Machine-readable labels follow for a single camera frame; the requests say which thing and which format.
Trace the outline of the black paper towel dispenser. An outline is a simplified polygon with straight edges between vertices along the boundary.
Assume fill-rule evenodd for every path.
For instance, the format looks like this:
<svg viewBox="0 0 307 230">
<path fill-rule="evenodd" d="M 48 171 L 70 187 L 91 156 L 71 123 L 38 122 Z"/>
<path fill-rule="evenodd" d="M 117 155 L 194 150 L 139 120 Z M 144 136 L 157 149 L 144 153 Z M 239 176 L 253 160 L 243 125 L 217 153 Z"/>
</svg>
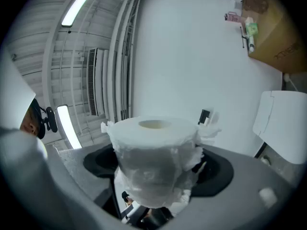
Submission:
<svg viewBox="0 0 307 230">
<path fill-rule="evenodd" d="M 209 121 L 209 117 L 210 117 L 210 111 L 204 110 L 202 109 L 201 111 L 201 115 L 198 121 L 198 125 L 200 124 L 206 124 Z"/>
</svg>

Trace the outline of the green tissue pack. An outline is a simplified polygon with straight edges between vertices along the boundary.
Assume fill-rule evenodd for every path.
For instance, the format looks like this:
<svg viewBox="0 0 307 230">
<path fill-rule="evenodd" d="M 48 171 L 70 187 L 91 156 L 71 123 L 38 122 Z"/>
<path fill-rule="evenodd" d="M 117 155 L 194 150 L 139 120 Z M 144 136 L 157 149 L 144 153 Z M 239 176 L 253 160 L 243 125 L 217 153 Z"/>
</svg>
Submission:
<svg viewBox="0 0 307 230">
<path fill-rule="evenodd" d="M 258 34 L 258 24 L 254 23 L 253 18 L 248 17 L 245 20 L 245 29 L 248 36 L 254 36 Z"/>
</svg>

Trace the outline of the thick white toilet paper roll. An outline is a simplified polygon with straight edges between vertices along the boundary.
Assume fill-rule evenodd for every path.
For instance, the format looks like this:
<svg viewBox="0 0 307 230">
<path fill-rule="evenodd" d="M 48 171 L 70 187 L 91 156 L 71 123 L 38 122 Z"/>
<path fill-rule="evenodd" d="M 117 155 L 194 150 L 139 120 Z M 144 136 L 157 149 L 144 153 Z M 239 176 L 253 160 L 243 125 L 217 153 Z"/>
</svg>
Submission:
<svg viewBox="0 0 307 230">
<path fill-rule="evenodd" d="M 214 144 L 220 129 L 180 118 L 134 117 L 101 124 L 118 166 L 115 183 L 139 205 L 170 207 L 196 184 L 204 167 L 203 145 Z"/>
</svg>

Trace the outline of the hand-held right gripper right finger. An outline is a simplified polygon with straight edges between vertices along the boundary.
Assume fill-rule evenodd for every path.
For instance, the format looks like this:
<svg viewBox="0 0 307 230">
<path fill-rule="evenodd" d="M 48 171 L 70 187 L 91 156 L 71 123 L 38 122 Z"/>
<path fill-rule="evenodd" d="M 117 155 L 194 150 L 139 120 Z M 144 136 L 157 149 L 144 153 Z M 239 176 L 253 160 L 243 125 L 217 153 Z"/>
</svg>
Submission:
<svg viewBox="0 0 307 230">
<path fill-rule="evenodd" d="M 254 157 L 202 146 L 206 162 L 189 204 L 158 230 L 262 230 L 293 187 Z"/>
</svg>

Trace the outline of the thin black bracket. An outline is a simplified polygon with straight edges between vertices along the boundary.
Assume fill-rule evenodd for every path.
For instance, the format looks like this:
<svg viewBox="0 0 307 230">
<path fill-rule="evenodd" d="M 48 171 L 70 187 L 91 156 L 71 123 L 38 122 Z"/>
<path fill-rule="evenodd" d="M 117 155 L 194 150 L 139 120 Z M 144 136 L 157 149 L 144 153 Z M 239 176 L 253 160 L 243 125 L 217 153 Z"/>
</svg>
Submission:
<svg viewBox="0 0 307 230">
<path fill-rule="evenodd" d="M 248 38 L 244 35 L 242 26 L 240 27 L 241 38 L 242 38 L 242 48 L 248 48 Z"/>
</svg>

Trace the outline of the white air conditioner unit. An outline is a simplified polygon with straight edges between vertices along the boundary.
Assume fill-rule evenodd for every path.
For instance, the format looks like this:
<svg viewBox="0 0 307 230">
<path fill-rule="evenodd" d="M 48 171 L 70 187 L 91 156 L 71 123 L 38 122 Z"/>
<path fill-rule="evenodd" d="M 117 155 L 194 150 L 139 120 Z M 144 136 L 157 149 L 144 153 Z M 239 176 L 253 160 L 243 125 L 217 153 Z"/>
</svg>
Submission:
<svg viewBox="0 0 307 230">
<path fill-rule="evenodd" d="M 107 103 L 108 50 L 91 48 L 88 52 L 86 82 L 91 115 L 109 119 Z"/>
</svg>

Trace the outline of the large cardboard box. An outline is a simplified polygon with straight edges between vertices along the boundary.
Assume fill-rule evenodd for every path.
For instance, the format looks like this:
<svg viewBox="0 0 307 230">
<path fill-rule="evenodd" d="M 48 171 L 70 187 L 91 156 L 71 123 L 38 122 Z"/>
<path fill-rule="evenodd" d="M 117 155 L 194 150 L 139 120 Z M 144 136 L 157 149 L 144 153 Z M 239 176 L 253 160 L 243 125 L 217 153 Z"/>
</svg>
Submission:
<svg viewBox="0 0 307 230">
<path fill-rule="evenodd" d="M 242 16 L 258 24 L 255 50 L 249 56 L 283 73 L 307 72 L 307 46 L 292 18 L 279 0 L 268 0 L 268 4 L 263 14 L 242 8 Z"/>
</svg>

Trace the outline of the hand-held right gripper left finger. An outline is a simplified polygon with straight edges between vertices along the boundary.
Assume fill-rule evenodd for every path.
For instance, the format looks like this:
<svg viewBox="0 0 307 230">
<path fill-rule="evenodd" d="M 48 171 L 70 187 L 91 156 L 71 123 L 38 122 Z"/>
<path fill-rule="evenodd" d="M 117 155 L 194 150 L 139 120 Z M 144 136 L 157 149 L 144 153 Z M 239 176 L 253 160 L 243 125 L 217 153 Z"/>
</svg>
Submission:
<svg viewBox="0 0 307 230">
<path fill-rule="evenodd" d="M 40 230 L 130 230 L 99 207 L 71 177 L 55 148 L 0 127 L 0 173 Z"/>
</svg>

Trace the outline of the long ceiling light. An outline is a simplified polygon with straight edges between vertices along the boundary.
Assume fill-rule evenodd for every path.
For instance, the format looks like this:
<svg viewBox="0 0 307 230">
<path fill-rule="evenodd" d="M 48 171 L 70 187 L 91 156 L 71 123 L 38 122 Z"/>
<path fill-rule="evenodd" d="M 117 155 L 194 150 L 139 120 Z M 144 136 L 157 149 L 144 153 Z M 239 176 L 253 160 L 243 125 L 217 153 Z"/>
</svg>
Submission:
<svg viewBox="0 0 307 230">
<path fill-rule="evenodd" d="M 67 138 L 68 142 L 70 143 L 71 147 L 74 150 L 81 149 L 82 146 L 81 146 L 81 143 L 79 142 L 79 139 L 78 139 L 76 132 L 73 128 L 68 106 L 67 105 L 58 106 L 57 112 L 58 112 L 60 123 L 62 125 L 63 130 L 64 130 L 64 133 L 65 133 L 66 138 Z"/>
<path fill-rule="evenodd" d="M 82 6 L 85 4 L 86 1 L 87 0 L 75 0 L 73 2 L 62 20 L 62 27 L 72 27 L 75 18 L 77 17 L 79 11 L 81 10 Z"/>
</svg>

